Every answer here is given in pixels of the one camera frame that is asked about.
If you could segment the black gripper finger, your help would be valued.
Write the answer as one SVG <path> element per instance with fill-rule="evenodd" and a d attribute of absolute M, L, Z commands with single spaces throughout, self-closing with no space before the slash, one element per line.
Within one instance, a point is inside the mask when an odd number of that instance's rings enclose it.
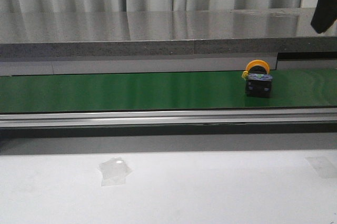
<path fill-rule="evenodd" d="M 312 28 L 321 34 L 336 21 L 336 0 L 318 0 L 311 20 Z"/>

